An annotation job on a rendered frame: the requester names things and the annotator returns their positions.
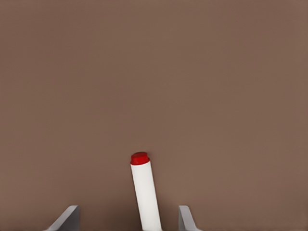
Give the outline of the white marker with red end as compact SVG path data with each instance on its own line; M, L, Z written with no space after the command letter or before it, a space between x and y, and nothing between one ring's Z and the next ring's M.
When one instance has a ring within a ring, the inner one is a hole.
M134 189L143 231L162 231L151 161L146 152L137 152L130 161Z

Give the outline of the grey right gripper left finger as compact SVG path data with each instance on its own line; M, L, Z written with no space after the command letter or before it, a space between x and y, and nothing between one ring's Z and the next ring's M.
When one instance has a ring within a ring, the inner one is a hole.
M69 206L47 231L80 231L80 207Z

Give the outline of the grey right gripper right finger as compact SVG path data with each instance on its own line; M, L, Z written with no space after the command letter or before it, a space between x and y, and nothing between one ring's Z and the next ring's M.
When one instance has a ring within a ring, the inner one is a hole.
M197 228L190 208L187 205L179 206L179 220L178 220L179 231L202 231Z

